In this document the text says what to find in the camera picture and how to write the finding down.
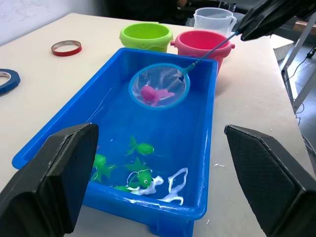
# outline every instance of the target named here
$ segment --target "person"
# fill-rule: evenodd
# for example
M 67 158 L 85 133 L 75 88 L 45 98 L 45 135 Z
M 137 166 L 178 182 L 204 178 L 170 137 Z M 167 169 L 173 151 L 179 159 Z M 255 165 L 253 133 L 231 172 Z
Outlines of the person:
M 186 17 L 178 7 L 182 8 L 187 0 L 120 0 L 116 17 L 154 21 L 166 24 L 185 25 Z

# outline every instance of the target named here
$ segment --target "blue plastic tub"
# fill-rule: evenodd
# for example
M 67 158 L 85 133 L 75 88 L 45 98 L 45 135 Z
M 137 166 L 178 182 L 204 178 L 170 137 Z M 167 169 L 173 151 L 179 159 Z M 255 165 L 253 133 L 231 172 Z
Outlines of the blue plastic tub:
M 168 110 L 153 111 L 137 105 L 129 96 L 128 83 L 140 69 L 154 63 L 173 63 L 186 67 L 196 58 L 137 49 L 120 49 L 74 97 L 21 149 L 12 164 L 22 168 L 38 152 L 49 135 L 83 122 L 99 125 L 97 153 L 106 156 L 107 164 L 116 164 L 111 178 L 103 183 L 89 182 L 84 205 L 134 220 L 150 227 L 162 237 L 191 237 L 194 220 L 206 212 L 213 102 L 217 62 L 203 60 L 189 74 L 188 96 Z M 154 146 L 144 156 L 136 150 L 131 155 L 130 136 L 138 143 Z M 164 183 L 157 192 L 145 196 L 126 193 L 110 186 L 125 185 L 125 164 L 139 158 L 152 169 L 153 177 Z M 188 168 L 187 182 L 178 193 L 184 198 L 164 202 L 168 177 Z M 174 180 L 181 184 L 184 174 Z

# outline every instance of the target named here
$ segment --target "clear plastic pitcher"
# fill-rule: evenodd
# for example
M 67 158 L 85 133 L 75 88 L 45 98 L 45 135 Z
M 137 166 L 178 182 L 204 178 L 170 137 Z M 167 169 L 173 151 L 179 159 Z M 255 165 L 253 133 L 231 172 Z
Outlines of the clear plastic pitcher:
M 194 29 L 210 30 L 226 37 L 231 35 L 232 28 L 237 21 L 232 12 L 214 7 L 197 9 L 194 19 Z

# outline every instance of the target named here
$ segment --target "water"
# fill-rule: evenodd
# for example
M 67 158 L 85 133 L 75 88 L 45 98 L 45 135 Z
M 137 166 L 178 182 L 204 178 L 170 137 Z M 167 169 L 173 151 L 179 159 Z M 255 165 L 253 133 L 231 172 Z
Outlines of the water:
M 137 175 L 136 170 L 128 170 L 128 165 L 137 160 L 148 168 L 151 174 L 151 185 L 146 191 L 144 187 L 133 187 L 130 191 L 137 195 L 162 199 L 164 201 L 189 204 L 192 201 L 189 190 L 194 186 L 196 178 L 190 177 L 197 169 L 194 166 L 194 155 L 198 158 L 197 148 L 201 123 L 204 116 L 203 93 L 190 91 L 179 105 L 163 111 L 147 110 L 137 105 L 128 94 L 128 83 L 111 88 L 105 93 L 96 112 L 89 122 L 99 125 L 99 141 L 97 154 L 106 157 L 107 165 L 116 165 L 110 177 L 102 176 L 101 184 L 116 187 L 125 186 L 128 179 Z M 148 155 L 140 154 L 135 149 L 130 155 L 128 151 L 132 139 L 136 143 L 146 143 L 154 148 Z

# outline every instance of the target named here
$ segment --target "net rim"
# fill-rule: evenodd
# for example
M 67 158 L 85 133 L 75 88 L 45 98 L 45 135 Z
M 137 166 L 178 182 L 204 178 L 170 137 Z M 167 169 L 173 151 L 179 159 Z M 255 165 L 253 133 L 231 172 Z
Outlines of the net rim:
M 161 66 L 162 66 L 162 67 L 174 67 L 174 68 L 176 68 L 176 69 L 178 69 L 178 70 L 180 70 L 180 71 L 182 72 L 182 74 L 183 74 L 183 76 L 184 76 L 184 78 L 185 78 L 185 80 L 186 80 L 186 83 L 187 83 L 187 84 L 186 84 L 186 90 L 184 91 L 183 95 L 181 96 L 181 98 L 180 98 L 179 100 L 177 100 L 177 102 L 175 102 L 175 103 L 173 103 L 173 104 L 171 104 L 171 105 L 165 106 L 165 107 L 152 107 L 152 106 L 148 106 L 148 105 L 145 105 L 145 104 L 139 102 L 139 101 L 135 98 L 135 96 L 133 95 L 133 92 L 132 92 L 132 87 L 133 87 L 133 84 L 134 84 L 134 82 L 135 82 L 135 80 L 136 80 L 136 77 L 137 77 L 138 75 L 142 74 L 144 71 L 149 70 L 150 68 L 153 68 L 153 67 L 161 67 Z M 143 68 L 142 70 L 139 70 L 139 71 L 132 77 L 132 79 L 130 80 L 129 85 L 128 85 L 128 93 L 129 93 L 130 97 L 132 98 L 132 100 L 133 100 L 136 104 L 142 106 L 143 108 L 150 109 L 150 110 L 165 110 L 165 109 L 169 109 L 169 108 L 171 108 L 171 107 L 173 107 L 173 106 L 178 105 L 178 104 L 179 104 L 181 101 L 183 101 L 183 99 L 188 95 L 189 90 L 190 90 L 190 78 L 189 78 L 188 73 L 186 73 L 185 70 L 184 70 L 183 68 L 181 68 L 180 66 L 175 65 L 175 64 L 172 64 L 172 63 L 156 63 L 156 64 L 152 64 L 152 65 L 150 65 L 150 66 L 147 66 L 147 67 Z

